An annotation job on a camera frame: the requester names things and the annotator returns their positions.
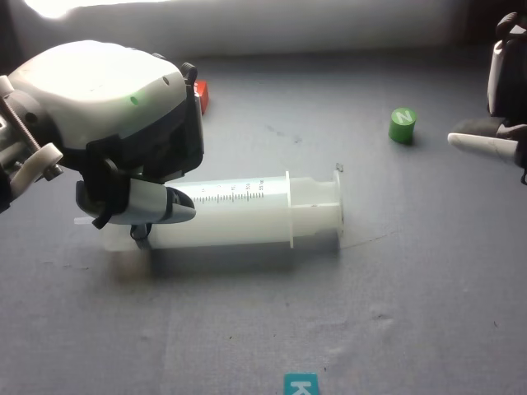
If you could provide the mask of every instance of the syringe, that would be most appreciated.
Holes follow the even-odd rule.
[[[233,179],[205,183],[167,183],[192,198],[196,217],[169,225],[153,225],[153,249],[289,241],[319,230],[343,231],[338,172],[333,181],[282,177]],[[137,249],[130,226],[108,224],[102,230],[105,249]]]

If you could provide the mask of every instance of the white wall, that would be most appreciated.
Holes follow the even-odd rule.
[[[41,18],[8,0],[26,57],[94,39],[179,56],[295,53],[454,42],[467,0],[173,0]]]

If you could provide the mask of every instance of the robotic hand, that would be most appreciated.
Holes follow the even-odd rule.
[[[0,77],[0,212],[36,180],[78,171],[77,205],[98,229],[188,221],[192,200],[164,182],[203,159],[197,70],[117,44],[59,45]]]
[[[527,175],[527,19],[516,12],[505,16],[496,28],[488,79],[488,111],[491,118],[463,121],[448,141],[462,151],[494,156],[524,169]]]

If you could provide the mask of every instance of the green cylinder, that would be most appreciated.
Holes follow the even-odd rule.
[[[411,143],[416,121],[417,115],[413,110],[404,107],[395,109],[389,123],[389,137],[401,144]]]

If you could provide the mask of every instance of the gray table surface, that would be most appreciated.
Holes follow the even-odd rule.
[[[37,183],[0,217],[0,393],[527,393],[521,170],[448,146],[486,115],[488,49],[201,60],[206,156],[187,180],[344,172],[342,249],[109,254]],[[416,143],[387,137],[417,111]]]

